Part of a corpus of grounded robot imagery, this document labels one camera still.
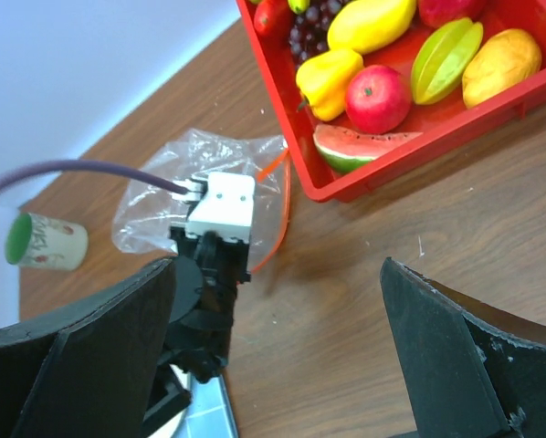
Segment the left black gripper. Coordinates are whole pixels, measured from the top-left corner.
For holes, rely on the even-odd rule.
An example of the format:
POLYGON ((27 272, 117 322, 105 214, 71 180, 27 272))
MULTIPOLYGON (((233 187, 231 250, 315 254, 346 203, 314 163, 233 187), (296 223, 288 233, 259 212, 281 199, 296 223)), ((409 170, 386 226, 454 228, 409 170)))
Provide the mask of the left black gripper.
POLYGON ((221 375, 228 364, 237 286, 251 279, 248 243, 227 242, 215 231, 188 237, 182 227, 171 229, 171 239, 177 243, 176 288, 143 418, 144 437, 191 404, 192 394, 174 368, 201 383, 221 375))

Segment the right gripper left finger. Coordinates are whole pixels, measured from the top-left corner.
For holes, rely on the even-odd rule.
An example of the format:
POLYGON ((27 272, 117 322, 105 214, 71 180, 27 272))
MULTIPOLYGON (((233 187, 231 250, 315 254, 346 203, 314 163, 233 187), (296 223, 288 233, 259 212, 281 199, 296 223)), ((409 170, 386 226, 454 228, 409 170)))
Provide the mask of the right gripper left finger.
POLYGON ((0 437, 139 437, 175 263, 0 328, 0 437))

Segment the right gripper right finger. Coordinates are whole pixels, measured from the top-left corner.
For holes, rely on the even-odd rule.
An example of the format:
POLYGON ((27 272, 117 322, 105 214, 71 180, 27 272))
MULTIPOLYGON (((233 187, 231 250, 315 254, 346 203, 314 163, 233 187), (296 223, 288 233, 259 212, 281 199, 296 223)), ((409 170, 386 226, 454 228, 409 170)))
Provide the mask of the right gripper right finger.
POLYGON ((546 326, 386 258, 390 329, 412 437, 546 437, 546 326))

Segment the clear zip top bag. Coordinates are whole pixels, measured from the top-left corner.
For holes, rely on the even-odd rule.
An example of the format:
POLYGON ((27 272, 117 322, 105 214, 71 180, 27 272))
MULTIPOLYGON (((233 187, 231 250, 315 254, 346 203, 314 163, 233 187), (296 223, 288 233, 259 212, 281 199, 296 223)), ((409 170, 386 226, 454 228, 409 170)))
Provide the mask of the clear zip top bag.
POLYGON ((187 192, 129 182, 111 232, 123 253, 181 252, 170 237, 173 227, 187 237, 214 230, 228 242, 248 243, 252 272, 279 250, 290 205, 289 147, 283 136, 236 140, 190 129, 142 169, 187 192))

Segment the yellow bell pepper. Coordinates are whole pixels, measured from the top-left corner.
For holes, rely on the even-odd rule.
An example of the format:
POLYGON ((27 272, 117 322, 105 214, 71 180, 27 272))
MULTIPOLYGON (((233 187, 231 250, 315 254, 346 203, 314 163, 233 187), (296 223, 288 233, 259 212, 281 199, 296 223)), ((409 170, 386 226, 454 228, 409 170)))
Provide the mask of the yellow bell pepper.
POLYGON ((332 121, 345 109, 352 79, 364 68, 363 57, 349 48, 331 49, 305 61, 297 70, 296 86, 315 118, 332 121))

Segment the red apple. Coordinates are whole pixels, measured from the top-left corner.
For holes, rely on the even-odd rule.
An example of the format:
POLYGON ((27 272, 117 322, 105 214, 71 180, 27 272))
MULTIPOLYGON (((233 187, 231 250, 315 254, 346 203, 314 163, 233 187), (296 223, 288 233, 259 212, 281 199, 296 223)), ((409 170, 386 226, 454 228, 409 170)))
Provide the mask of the red apple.
POLYGON ((347 116, 363 133, 392 131, 404 121, 411 107, 412 92, 408 79, 385 65, 364 68, 347 88, 347 116))

